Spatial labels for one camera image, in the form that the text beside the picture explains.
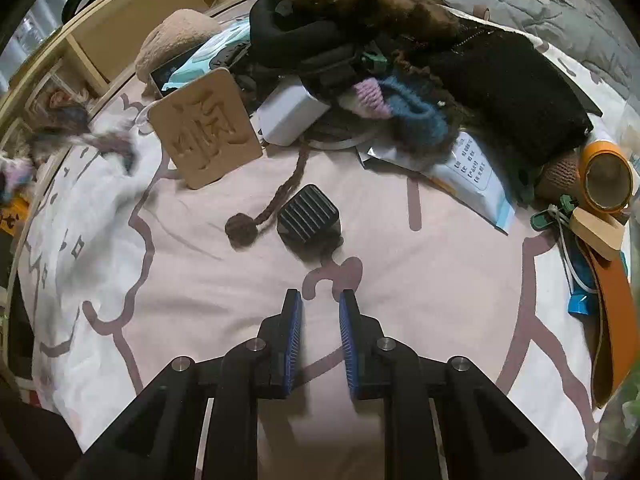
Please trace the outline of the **black ribbed square box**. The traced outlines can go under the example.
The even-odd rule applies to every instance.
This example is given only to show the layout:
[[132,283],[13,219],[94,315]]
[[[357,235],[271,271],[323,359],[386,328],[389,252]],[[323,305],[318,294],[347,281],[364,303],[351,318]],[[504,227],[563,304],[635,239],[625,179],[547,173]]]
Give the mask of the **black ribbed square box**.
[[277,232],[303,261],[331,255],[343,243],[340,212],[313,183],[303,186],[280,208]]

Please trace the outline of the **purple blue crochet piece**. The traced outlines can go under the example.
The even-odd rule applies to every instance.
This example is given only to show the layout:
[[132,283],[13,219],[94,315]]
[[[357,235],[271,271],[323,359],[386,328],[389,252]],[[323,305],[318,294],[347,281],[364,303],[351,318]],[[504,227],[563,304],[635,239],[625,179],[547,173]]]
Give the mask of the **purple blue crochet piece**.
[[1,152],[1,205],[8,204],[29,185],[38,167],[49,157],[75,146],[95,148],[101,156],[118,156],[126,174],[131,174],[137,163],[134,141],[124,128],[100,129],[91,125],[87,110],[78,104],[53,107],[22,148],[13,155]]

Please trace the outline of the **small green clothespin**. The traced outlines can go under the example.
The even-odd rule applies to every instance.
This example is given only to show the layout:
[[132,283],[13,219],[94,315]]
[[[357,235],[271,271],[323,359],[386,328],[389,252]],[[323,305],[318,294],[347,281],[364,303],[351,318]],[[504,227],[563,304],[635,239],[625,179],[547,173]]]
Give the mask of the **small green clothespin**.
[[575,197],[563,194],[556,204],[550,204],[545,210],[533,214],[530,218],[530,226],[536,232],[549,229],[554,224],[568,226],[570,217],[578,205],[579,202]]

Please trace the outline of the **cartoon print bed sheet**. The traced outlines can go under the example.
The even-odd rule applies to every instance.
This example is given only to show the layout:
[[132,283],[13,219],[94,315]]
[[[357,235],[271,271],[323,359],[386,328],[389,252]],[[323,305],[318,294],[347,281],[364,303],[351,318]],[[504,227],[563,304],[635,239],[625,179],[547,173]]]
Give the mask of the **cartoon print bed sheet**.
[[605,408],[591,395],[590,321],[570,315],[554,231],[519,209],[500,232],[414,174],[314,152],[304,179],[337,206],[340,247],[300,258],[275,229],[233,248],[224,222],[254,214],[292,172],[273,148],[197,191],[186,188],[145,119],[130,78],[96,118],[134,139],[139,161],[78,146],[44,166],[17,274],[35,342],[41,405],[88,448],[176,356],[204,361],[255,336],[286,291],[304,300],[294,390],[260,409],[265,479],[378,479],[381,407],[350,398],[337,299],[421,356],[471,359],[583,476],[600,479],[639,425],[631,377]]

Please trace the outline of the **small wooden boat block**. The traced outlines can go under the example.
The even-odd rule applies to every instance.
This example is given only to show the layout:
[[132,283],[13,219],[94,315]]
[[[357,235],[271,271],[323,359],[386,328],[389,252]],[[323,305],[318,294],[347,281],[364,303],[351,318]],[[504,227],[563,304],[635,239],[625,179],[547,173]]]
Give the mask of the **small wooden boat block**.
[[625,228],[609,214],[598,216],[576,207],[570,216],[570,230],[606,261],[620,255]]

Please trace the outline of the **white tissue packet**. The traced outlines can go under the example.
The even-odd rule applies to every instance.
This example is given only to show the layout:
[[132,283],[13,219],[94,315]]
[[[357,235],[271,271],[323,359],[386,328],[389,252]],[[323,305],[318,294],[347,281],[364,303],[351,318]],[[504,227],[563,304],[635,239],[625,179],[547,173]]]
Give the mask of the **white tissue packet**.
[[380,133],[357,148],[360,162],[380,160],[426,177],[456,200],[508,234],[515,216],[509,193],[480,144],[465,130],[444,158],[411,154],[398,148],[389,134]]

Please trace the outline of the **orange tape roll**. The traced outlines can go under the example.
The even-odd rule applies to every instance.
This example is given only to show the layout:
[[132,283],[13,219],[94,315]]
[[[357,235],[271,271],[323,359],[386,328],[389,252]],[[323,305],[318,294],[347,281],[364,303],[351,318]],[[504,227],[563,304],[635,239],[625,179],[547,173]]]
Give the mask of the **orange tape roll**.
[[601,214],[618,214],[634,190],[631,166],[616,144],[597,140],[579,155],[578,178],[588,206]]

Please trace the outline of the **carved square wooden coaster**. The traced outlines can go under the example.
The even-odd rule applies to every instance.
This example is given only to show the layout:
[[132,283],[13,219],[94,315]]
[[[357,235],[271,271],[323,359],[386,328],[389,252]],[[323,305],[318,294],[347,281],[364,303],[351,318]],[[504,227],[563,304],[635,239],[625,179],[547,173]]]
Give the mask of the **carved square wooden coaster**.
[[197,190],[262,156],[262,147],[225,68],[156,102],[149,122],[188,188]]

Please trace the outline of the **pink blue knitted item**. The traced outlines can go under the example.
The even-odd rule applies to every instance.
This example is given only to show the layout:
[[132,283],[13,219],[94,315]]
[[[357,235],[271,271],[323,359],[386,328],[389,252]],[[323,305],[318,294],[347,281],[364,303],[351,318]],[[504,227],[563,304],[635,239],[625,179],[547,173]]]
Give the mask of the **pink blue knitted item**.
[[395,72],[357,82],[336,102],[360,118],[389,122],[395,138],[410,150],[446,151],[454,136],[447,103],[432,98],[430,91],[428,84]]

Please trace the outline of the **white power adapter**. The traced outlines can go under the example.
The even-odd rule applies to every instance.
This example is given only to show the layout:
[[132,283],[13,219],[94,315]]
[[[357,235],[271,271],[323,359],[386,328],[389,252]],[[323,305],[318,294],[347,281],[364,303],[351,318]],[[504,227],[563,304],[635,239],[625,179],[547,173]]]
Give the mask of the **white power adapter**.
[[307,90],[299,76],[286,76],[258,107],[262,138],[268,144],[289,146],[330,108]]

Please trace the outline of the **teal wet wipes pack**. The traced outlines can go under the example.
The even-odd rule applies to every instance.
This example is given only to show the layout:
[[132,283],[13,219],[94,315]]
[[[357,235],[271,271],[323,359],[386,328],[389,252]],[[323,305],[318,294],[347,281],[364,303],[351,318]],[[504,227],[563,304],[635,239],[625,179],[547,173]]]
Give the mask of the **teal wet wipes pack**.
[[250,18],[247,15],[224,23],[220,32],[209,38],[182,62],[160,86],[163,96],[204,76],[214,68],[229,66],[231,59],[250,44]]

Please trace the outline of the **beige fuzzy slipper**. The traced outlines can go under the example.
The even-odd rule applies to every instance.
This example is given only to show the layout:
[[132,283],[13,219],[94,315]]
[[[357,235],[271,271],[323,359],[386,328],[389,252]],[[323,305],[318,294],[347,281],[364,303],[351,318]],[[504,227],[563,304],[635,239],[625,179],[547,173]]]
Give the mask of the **beige fuzzy slipper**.
[[143,40],[134,61],[137,78],[148,84],[153,70],[186,50],[204,44],[220,31],[220,25],[201,12],[179,9],[171,13]]

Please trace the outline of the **cardboard tube roll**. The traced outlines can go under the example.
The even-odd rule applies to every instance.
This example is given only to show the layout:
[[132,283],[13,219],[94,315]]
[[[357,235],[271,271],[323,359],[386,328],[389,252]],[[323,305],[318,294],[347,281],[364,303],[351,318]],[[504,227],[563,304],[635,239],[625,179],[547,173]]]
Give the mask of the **cardboard tube roll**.
[[484,4],[476,4],[473,6],[472,15],[484,21],[490,20],[490,10]]

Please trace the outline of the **black fur-trimmed jacket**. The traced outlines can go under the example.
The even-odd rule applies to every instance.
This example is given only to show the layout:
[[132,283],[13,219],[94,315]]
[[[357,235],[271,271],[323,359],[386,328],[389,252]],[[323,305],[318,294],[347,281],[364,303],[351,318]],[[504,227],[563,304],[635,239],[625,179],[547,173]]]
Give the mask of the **black fur-trimmed jacket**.
[[472,125],[538,168],[581,146],[602,114],[525,36],[458,18],[439,0],[259,0],[250,27],[259,64],[316,77],[325,92],[364,76],[360,56],[375,44],[390,82],[445,119],[438,140],[406,129],[405,144],[422,150]]

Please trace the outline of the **wooden bed frame shelf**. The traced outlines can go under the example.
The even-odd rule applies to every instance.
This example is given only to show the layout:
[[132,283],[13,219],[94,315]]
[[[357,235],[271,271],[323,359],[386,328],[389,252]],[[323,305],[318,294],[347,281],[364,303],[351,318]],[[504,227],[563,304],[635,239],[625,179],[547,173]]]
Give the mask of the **wooden bed frame shelf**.
[[27,64],[1,99],[1,130],[22,114],[40,79],[57,60],[70,62],[96,96],[116,86],[143,40],[179,9],[206,12],[240,0],[98,0],[62,27]]

